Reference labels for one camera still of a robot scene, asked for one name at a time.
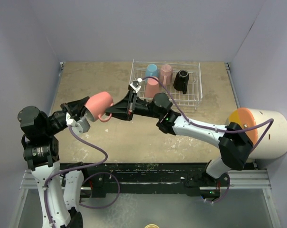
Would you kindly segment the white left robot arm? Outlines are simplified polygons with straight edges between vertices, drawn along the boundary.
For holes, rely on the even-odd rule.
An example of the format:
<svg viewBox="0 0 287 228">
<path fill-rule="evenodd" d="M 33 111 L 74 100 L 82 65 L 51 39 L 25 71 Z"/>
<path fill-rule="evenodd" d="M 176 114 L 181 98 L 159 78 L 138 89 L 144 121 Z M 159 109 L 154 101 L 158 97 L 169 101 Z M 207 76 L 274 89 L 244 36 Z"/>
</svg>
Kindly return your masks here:
<svg viewBox="0 0 287 228">
<path fill-rule="evenodd" d="M 23 131 L 23 157 L 35 178 L 41 203 L 44 228 L 82 228 L 83 217 L 75 206 L 68 206 L 60 183 L 59 142 L 55 135 L 67 128 L 66 115 L 83 119 L 88 97 L 63 103 L 61 110 L 48 116 L 35 106 L 18 113 Z"/>
</svg>

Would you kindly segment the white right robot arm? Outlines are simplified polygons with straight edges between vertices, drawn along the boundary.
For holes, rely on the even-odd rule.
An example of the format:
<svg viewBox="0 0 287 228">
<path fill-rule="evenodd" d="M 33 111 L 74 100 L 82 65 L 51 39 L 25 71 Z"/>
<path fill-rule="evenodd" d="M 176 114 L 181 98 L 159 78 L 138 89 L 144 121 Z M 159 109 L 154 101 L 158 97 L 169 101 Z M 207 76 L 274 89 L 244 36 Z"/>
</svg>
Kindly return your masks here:
<svg viewBox="0 0 287 228">
<path fill-rule="evenodd" d="M 188 136 L 218 148 L 220 157 L 211 160 L 202 175 L 208 186 L 213 186 L 230 170 L 244 169 L 253 143 L 237 123 L 212 125 L 186 119 L 172 110 L 172 105 L 165 93 L 157 93 L 151 101 L 146 101 L 128 92 L 122 100 L 106 109 L 106 115 L 124 121 L 131 121 L 135 114 L 157 118 L 156 126 L 165 134 Z"/>
</svg>

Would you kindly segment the salmon pink mug with handle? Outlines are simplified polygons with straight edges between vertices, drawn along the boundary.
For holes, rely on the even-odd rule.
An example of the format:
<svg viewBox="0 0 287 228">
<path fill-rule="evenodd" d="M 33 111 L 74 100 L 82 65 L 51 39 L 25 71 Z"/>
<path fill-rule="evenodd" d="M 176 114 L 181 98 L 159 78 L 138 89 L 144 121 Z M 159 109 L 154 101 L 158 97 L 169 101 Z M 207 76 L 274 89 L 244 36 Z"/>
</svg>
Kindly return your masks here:
<svg viewBox="0 0 287 228">
<path fill-rule="evenodd" d="M 113 106 L 113 98 L 108 92 L 100 92 L 88 99 L 85 104 L 84 116 L 91 122 L 100 120 L 105 123 L 111 119 L 112 114 L 105 119 L 102 116 L 106 113 L 106 109 Z"/>
</svg>

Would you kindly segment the salmon pink cup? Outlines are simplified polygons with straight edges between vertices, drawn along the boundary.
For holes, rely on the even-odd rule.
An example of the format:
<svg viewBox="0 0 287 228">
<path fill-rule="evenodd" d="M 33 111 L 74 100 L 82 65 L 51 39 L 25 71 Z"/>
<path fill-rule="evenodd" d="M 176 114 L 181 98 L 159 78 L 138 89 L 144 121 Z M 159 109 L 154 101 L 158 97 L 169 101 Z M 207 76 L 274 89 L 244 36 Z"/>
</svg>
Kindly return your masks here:
<svg viewBox="0 0 287 228">
<path fill-rule="evenodd" d="M 145 88 L 145 98 L 153 98 L 155 94 L 160 92 L 159 81 L 156 77 L 147 79 Z"/>
</svg>

